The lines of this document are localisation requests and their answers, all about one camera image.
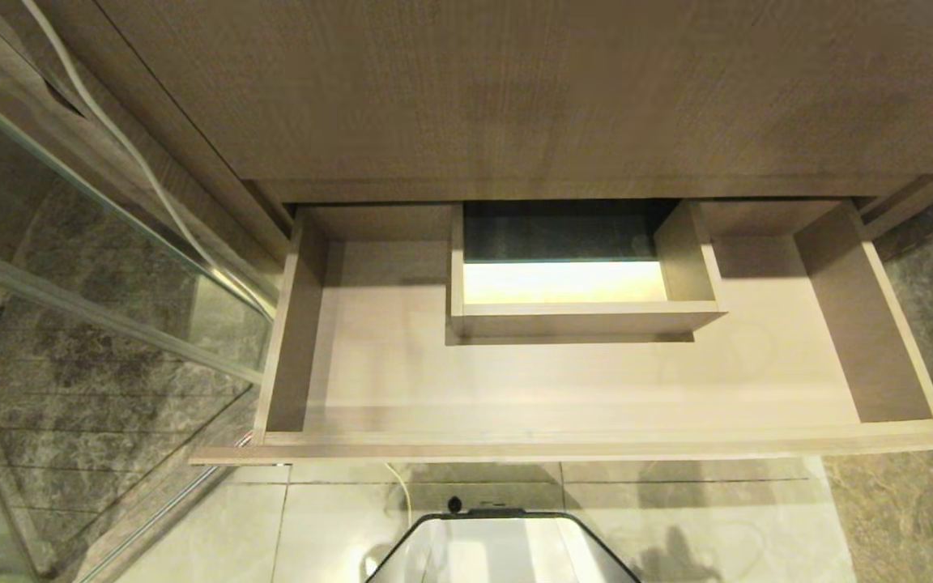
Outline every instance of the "tile floor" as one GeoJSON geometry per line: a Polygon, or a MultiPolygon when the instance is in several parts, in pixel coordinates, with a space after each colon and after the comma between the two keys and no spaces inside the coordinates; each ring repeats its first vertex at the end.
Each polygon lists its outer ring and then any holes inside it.
{"type": "MultiPolygon", "coordinates": [[[[567,510],[644,581],[852,582],[818,458],[400,466],[412,517],[506,505],[567,510]]],[[[407,527],[382,465],[241,468],[122,583],[365,580],[407,527]]]]}

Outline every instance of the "white cable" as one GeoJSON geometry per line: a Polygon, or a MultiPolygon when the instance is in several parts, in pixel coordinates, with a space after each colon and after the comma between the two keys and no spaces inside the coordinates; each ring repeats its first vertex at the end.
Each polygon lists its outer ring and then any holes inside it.
{"type": "Polygon", "coordinates": [[[405,493],[405,510],[407,515],[405,516],[405,530],[412,528],[412,498],[408,495],[408,487],[405,487],[405,480],[401,479],[400,473],[392,467],[391,464],[384,464],[386,468],[391,470],[391,473],[395,475],[395,479],[398,480],[398,483],[403,487],[403,492],[405,493]]]}
{"type": "Polygon", "coordinates": [[[153,187],[153,192],[156,193],[160,203],[164,204],[165,209],[168,211],[168,215],[171,215],[171,220],[175,222],[175,225],[178,226],[179,232],[182,233],[182,236],[196,249],[197,253],[200,253],[200,256],[204,258],[204,261],[207,261],[211,264],[212,268],[215,268],[219,275],[230,283],[236,285],[240,289],[241,295],[248,296],[248,298],[254,303],[257,309],[264,315],[264,317],[269,318],[269,320],[274,320],[275,315],[273,311],[266,308],[266,306],[258,299],[258,296],[252,291],[251,288],[247,287],[240,278],[233,275],[229,270],[224,269],[218,262],[215,261],[215,258],[211,256],[201,245],[197,242],[196,237],[193,237],[193,233],[190,232],[188,226],[185,225],[185,221],[182,221],[182,218],[179,217],[175,207],[171,202],[171,196],[165,191],[164,186],[160,184],[156,173],[153,172],[149,163],[146,162],[146,159],[143,158],[143,155],[139,151],[139,148],[132,143],[132,140],[129,140],[129,137],[125,136],[125,132],[122,132],[120,128],[112,121],[110,116],[107,115],[103,108],[100,107],[100,104],[96,102],[96,99],[88,91],[88,88],[85,86],[85,82],[81,80],[81,77],[78,75],[78,69],[75,67],[74,60],[70,58],[70,52],[67,52],[66,46],[63,44],[63,40],[60,40],[60,36],[56,33],[56,29],[53,28],[53,25],[49,22],[48,18],[45,18],[45,13],[41,11],[41,8],[34,3],[34,0],[21,0],[23,7],[27,8],[27,11],[33,16],[33,18],[38,23],[38,27],[41,28],[41,31],[45,33],[45,36],[49,38],[49,43],[53,46],[53,49],[56,51],[56,55],[59,56],[60,62],[63,62],[63,69],[66,70],[67,77],[70,78],[70,82],[74,84],[75,89],[78,90],[78,95],[85,100],[85,105],[96,115],[96,118],[100,119],[100,122],[104,126],[107,126],[107,130],[110,130],[110,133],[117,138],[123,147],[132,155],[136,164],[142,169],[143,173],[146,174],[149,182],[153,187]]]}

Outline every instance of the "grout line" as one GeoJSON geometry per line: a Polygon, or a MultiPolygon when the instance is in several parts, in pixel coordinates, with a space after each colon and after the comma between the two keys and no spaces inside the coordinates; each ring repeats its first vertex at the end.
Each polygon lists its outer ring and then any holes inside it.
{"type": "Polygon", "coordinates": [[[556,462],[560,466],[560,509],[567,512],[567,483],[564,480],[564,463],[556,462]]]}
{"type": "Polygon", "coordinates": [[[771,481],[816,481],[816,476],[803,477],[803,479],[664,479],[664,480],[618,480],[618,481],[571,481],[571,483],[592,484],[630,484],[630,483],[771,483],[771,481]]]}
{"type": "Polygon", "coordinates": [[[92,514],[93,517],[98,517],[106,509],[101,510],[81,510],[81,509],[63,509],[62,507],[45,507],[45,506],[11,506],[13,509],[23,509],[23,510],[40,510],[40,512],[45,513],[67,513],[67,514],[92,514]]]}
{"type": "Polygon", "coordinates": [[[60,471],[60,472],[104,472],[108,474],[139,474],[139,475],[143,474],[143,472],[140,472],[137,470],[104,470],[104,469],[83,470],[81,468],[53,468],[49,466],[19,466],[19,465],[14,465],[14,464],[0,466],[0,468],[10,468],[10,469],[20,468],[22,470],[53,470],[53,471],[60,471]]]}
{"type": "MultiPolygon", "coordinates": [[[[397,480],[391,481],[292,481],[290,486],[382,486],[382,484],[395,484],[397,480]]],[[[555,481],[517,481],[517,480],[495,480],[495,481],[415,481],[405,480],[405,484],[412,486],[502,486],[502,484],[514,484],[514,486],[559,486],[555,481]]]]}
{"type": "Polygon", "coordinates": [[[5,395],[30,395],[30,396],[68,396],[68,398],[140,398],[140,396],[162,396],[162,398],[225,398],[230,399],[227,394],[30,394],[29,392],[5,390],[0,391],[5,395]]]}
{"type": "MultiPolygon", "coordinates": [[[[133,340],[133,343],[140,343],[140,342],[141,342],[140,340],[133,340]]],[[[151,344],[147,344],[147,343],[142,343],[142,344],[146,347],[151,346],[151,344]]],[[[145,354],[141,355],[142,358],[136,357],[136,358],[95,358],[95,359],[75,358],[75,359],[70,359],[70,358],[57,358],[57,357],[53,357],[52,355],[47,355],[47,357],[45,358],[18,358],[18,357],[15,357],[14,355],[0,354],[0,361],[6,361],[6,362],[11,362],[11,363],[12,362],[52,362],[54,364],[55,363],[68,363],[68,362],[140,362],[140,363],[144,363],[148,360],[156,360],[156,362],[160,364],[166,364],[166,363],[172,363],[172,362],[179,362],[179,363],[192,362],[192,361],[184,360],[181,357],[177,357],[177,355],[163,354],[163,355],[160,355],[159,357],[158,355],[160,353],[163,353],[163,348],[153,348],[153,351],[147,350],[145,354]]],[[[200,364],[199,362],[193,362],[193,364],[203,366],[204,368],[210,368],[210,366],[207,366],[206,364],[200,364]]],[[[225,374],[226,377],[232,377],[232,374],[227,374],[225,372],[223,372],[223,374],[225,374]]]]}
{"type": "Polygon", "coordinates": [[[134,429],[122,429],[121,431],[94,431],[94,429],[58,429],[58,428],[9,428],[0,427],[0,432],[44,432],[45,434],[89,434],[89,435],[110,435],[110,436],[184,436],[193,435],[206,423],[199,427],[188,429],[182,432],[141,432],[134,429]]]}
{"type": "Polygon", "coordinates": [[[225,481],[223,484],[225,487],[287,486],[281,481],[225,481]]]}
{"type": "Polygon", "coordinates": [[[273,568],[269,581],[275,583],[275,565],[279,563],[279,542],[283,536],[283,519],[286,517],[286,499],[290,495],[290,487],[283,487],[283,505],[279,509],[279,528],[275,529],[275,549],[273,550],[273,568]]]}

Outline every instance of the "white floor tile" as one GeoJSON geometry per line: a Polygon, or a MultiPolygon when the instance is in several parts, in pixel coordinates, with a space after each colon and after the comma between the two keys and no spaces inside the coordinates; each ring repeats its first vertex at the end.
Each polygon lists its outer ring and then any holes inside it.
{"type": "Polygon", "coordinates": [[[644,581],[855,581],[819,479],[570,483],[566,500],[644,581]]]}
{"type": "MultiPolygon", "coordinates": [[[[392,464],[408,479],[407,464],[392,464]]],[[[295,462],[290,483],[397,483],[381,462],[295,462]]]]}
{"type": "Polygon", "coordinates": [[[406,524],[396,484],[290,486],[273,581],[361,583],[406,524]]]}
{"type": "Polygon", "coordinates": [[[269,583],[285,490],[223,483],[119,582],[269,583]]]}
{"type": "Polygon", "coordinates": [[[289,466],[245,466],[229,475],[230,483],[288,483],[289,466]]]}
{"type": "MultiPolygon", "coordinates": [[[[407,483],[560,483],[560,464],[392,464],[407,483]]],[[[382,462],[297,462],[290,483],[397,483],[382,462]]]]}
{"type": "Polygon", "coordinates": [[[807,479],[806,458],[694,462],[564,462],[566,483],[807,479]]]}

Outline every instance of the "wooden cabinet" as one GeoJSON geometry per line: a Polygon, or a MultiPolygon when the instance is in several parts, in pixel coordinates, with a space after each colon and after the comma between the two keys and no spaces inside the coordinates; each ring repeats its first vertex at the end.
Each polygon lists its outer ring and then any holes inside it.
{"type": "Polygon", "coordinates": [[[667,301],[624,307],[464,303],[460,235],[456,204],[301,207],[253,445],[197,461],[933,447],[930,377],[850,202],[682,202],[656,233],[667,301]]]}

